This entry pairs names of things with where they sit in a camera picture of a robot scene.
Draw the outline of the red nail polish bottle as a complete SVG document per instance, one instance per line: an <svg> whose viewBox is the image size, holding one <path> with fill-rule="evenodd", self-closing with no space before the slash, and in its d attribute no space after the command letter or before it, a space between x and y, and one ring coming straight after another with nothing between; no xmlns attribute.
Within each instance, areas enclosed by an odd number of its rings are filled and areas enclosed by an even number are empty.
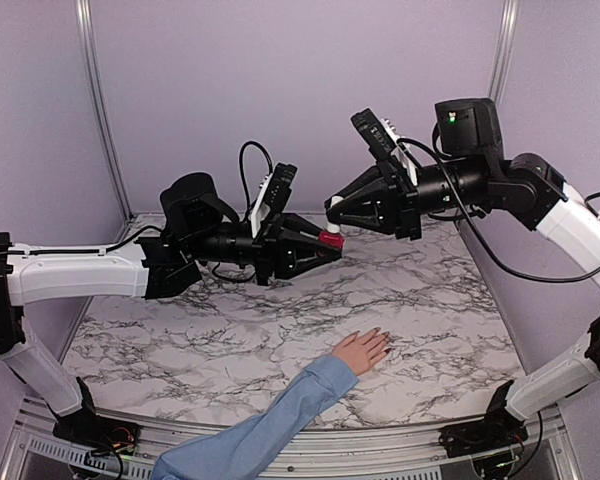
<svg viewBox="0 0 600 480"><path fill-rule="evenodd" d="M344 246L344 237L340 233L332 233L328 230L320 232L319 241L338 250L342 250Z"/></svg>

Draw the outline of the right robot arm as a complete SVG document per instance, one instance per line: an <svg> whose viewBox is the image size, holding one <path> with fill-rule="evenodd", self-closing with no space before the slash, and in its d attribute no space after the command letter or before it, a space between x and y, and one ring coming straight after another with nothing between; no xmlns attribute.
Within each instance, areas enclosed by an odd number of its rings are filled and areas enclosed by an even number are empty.
<svg viewBox="0 0 600 480"><path fill-rule="evenodd" d="M353 115L375 165L326 201L329 222L415 240L424 215L502 210L561 248L600 288L600 212L590 199L536 154L505 158L491 99L446 100L435 113L428 166L412 156L416 141L389 122L370 110ZM445 427L440 441L495 448L543 408L599 380L600 315L566 352L501 385L481 419Z"/></svg>

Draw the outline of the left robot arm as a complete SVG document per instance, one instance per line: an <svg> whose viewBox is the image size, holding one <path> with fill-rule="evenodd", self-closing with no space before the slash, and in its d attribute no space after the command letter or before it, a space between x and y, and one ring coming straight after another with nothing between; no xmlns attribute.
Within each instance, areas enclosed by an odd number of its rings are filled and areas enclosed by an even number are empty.
<svg viewBox="0 0 600 480"><path fill-rule="evenodd" d="M172 298L198 282L208 262L252 267L261 285L334 262L344 244L339 227L318 227L285 209L294 176L293 166L278 165L241 219L209 174L188 174L161 193L163 227L148 226L116 244L33 247L0 232L0 360L42 397L59 427L99 444L106 423L88 388L24 323L25 306L95 296Z"/></svg>

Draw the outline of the blue sleeved forearm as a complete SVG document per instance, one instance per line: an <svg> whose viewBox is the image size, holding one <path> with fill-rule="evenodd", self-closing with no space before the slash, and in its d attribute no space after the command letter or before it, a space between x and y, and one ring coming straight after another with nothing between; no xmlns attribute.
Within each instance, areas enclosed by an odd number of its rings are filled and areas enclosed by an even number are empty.
<svg viewBox="0 0 600 480"><path fill-rule="evenodd" d="M165 452L153 479L255 479L293 437L358 383L344 361L324 355L306 366L268 409L214 435Z"/></svg>

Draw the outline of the mannequin hand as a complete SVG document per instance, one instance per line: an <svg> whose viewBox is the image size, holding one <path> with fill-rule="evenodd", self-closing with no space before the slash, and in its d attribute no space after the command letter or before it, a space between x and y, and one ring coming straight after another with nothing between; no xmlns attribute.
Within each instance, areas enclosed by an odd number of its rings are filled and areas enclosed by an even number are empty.
<svg viewBox="0 0 600 480"><path fill-rule="evenodd" d="M391 351L390 335L376 327L364 334L353 332L342 339L330 352L356 376L372 370Z"/></svg>

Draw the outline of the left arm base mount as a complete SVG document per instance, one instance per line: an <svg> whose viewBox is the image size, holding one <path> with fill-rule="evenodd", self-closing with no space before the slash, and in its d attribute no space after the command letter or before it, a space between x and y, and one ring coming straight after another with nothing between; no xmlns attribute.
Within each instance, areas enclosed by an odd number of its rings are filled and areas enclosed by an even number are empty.
<svg viewBox="0 0 600 480"><path fill-rule="evenodd" d="M53 428L56 438L93 447L99 454L111 453L130 455L135 451L140 427L133 422L100 417L96 426L68 426L59 421Z"/></svg>

